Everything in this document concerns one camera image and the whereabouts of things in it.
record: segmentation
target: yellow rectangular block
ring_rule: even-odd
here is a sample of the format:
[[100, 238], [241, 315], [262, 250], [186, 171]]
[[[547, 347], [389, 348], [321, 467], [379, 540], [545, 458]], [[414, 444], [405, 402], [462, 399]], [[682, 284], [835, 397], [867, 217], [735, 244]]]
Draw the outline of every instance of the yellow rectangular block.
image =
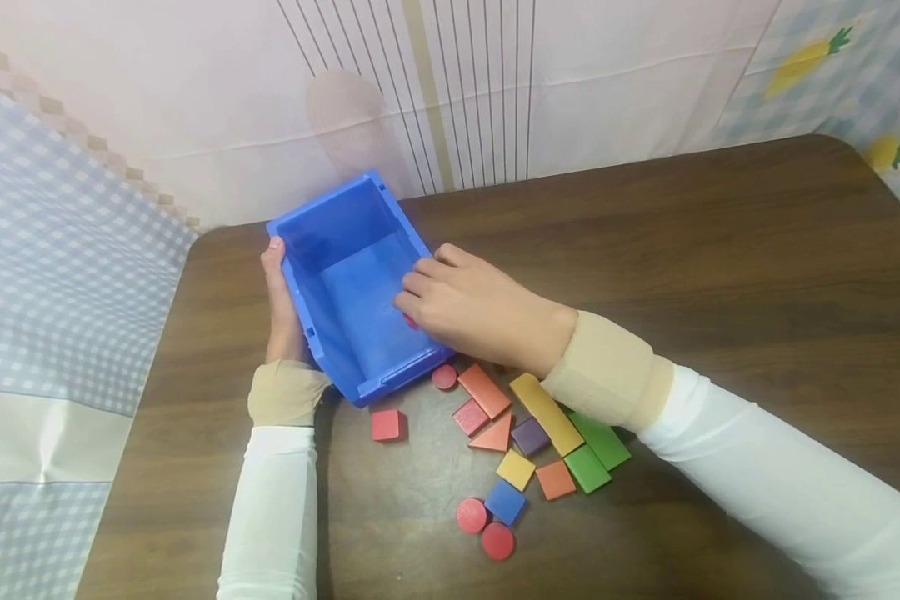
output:
[[525, 372], [511, 381], [511, 389], [530, 414], [537, 418], [541, 428], [550, 436], [550, 442], [560, 456], [566, 456], [580, 448], [583, 436], [557, 405], [556, 400], [543, 389], [532, 374]]
[[500, 462], [500, 467], [497, 467], [497, 474], [501, 478], [506, 479], [517, 490], [523, 492], [528, 482], [530, 482], [534, 470], [537, 470], [537, 466], [533, 465], [532, 462], [513, 450], [507, 450], [507, 454], [504, 454], [504, 460]]

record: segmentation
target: wooden block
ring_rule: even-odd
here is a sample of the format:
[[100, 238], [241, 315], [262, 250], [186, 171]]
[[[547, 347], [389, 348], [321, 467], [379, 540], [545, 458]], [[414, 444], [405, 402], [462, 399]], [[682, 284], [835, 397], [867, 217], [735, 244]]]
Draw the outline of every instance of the wooden block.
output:
[[538, 453], [539, 450], [550, 446], [550, 437], [540, 426], [536, 417], [530, 417], [513, 429], [511, 434], [516, 447], [520, 448], [524, 456]]
[[527, 482], [533, 477], [533, 470], [536, 470], [536, 467], [532, 462], [513, 450], [507, 450], [504, 460], [497, 467], [497, 474], [509, 481], [517, 490], [523, 491]]
[[517, 488], [502, 479], [497, 479], [490, 488], [487, 501], [483, 502], [483, 506], [486, 506], [494, 517], [499, 518], [508, 527], [512, 527], [526, 503], [527, 499]]
[[480, 543], [494, 561], [506, 561], [513, 554], [513, 531], [502, 523], [490, 523], [483, 530]]
[[476, 363], [460, 373], [457, 380], [490, 418], [496, 418], [511, 405], [507, 394]]
[[610, 474], [603, 463], [597, 459], [597, 455], [593, 453], [587, 444], [577, 448], [563, 459], [570, 473], [580, 484], [583, 493], [590, 493], [610, 481]]
[[577, 426], [583, 441], [593, 449], [603, 468], [610, 470], [619, 467], [631, 457], [624, 442], [620, 441], [620, 437], [617, 437], [609, 425], [604, 425], [595, 418], [584, 417], [580, 412], [571, 412], [570, 421]]
[[505, 453], [509, 448], [509, 428], [513, 422], [513, 415], [506, 411], [495, 423], [481, 431], [467, 445], [470, 448], [483, 448], [495, 450], [497, 453]]
[[489, 522], [490, 514], [479, 498], [464, 498], [457, 505], [457, 523], [468, 534], [479, 534]]
[[407, 417], [395, 408], [370, 414], [370, 435], [374, 442], [397, 442], [407, 436]]
[[457, 385], [457, 370], [453, 365], [440, 365], [430, 373], [430, 379], [437, 390], [449, 390]]
[[550, 436], [550, 441], [560, 456], [566, 456], [581, 446], [583, 437], [580, 432], [573, 426], [568, 416], [563, 414], [563, 410], [560, 410], [536, 377], [525, 372], [511, 381], [511, 389], [530, 414], [540, 422], [541, 428]]
[[577, 486], [574, 485], [573, 478], [570, 476], [570, 470], [563, 460], [537, 467], [537, 480], [543, 490], [543, 497], [548, 501], [577, 491]]
[[452, 415], [452, 419], [460, 425], [463, 433], [472, 436], [474, 432], [482, 428], [484, 424], [490, 421], [487, 413], [480, 408], [480, 405], [473, 398], [464, 402]]

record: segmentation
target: green block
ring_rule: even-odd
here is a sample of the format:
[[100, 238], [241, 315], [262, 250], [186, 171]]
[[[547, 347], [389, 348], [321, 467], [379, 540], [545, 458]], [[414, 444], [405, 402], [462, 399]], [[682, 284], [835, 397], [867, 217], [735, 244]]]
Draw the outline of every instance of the green block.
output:
[[622, 462], [631, 457], [624, 442], [620, 441], [620, 437], [617, 437], [616, 432], [609, 425], [604, 425], [590, 417], [584, 417], [580, 412], [571, 412], [570, 421], [583, 436], [583, 441], [593, 448], [594, 454], [607, 470], [619, 467]]
[[590, 493], [610, 481], [610, 474], [597, 455], [587, 444], [577, 448], [565, 457], [563, 461], [566, 463], [570, 473], [580, 484], [583, 493]]

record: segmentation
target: orange triangular block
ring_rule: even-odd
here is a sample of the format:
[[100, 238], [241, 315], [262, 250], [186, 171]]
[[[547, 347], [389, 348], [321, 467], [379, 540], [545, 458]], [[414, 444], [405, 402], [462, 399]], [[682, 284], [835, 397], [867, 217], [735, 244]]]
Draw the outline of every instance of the orange triangular block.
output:
[[509, 448], [509, 428], [512, 421], [513, 413], [506, 411], [467, 445], [470, 448], [486, 448], [487, 450], [496, 450], [497, 453], [505, 453]]

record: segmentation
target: right hand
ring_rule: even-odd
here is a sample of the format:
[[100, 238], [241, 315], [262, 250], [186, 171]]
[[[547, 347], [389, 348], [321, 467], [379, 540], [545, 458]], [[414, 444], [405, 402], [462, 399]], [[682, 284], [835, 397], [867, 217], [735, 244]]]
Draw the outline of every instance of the right hand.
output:
[[577, 323], [576, 310], [533, 294], [452, 244], [413, 265], [393, 305], [458, 352], [538, 379], [557, 365]]

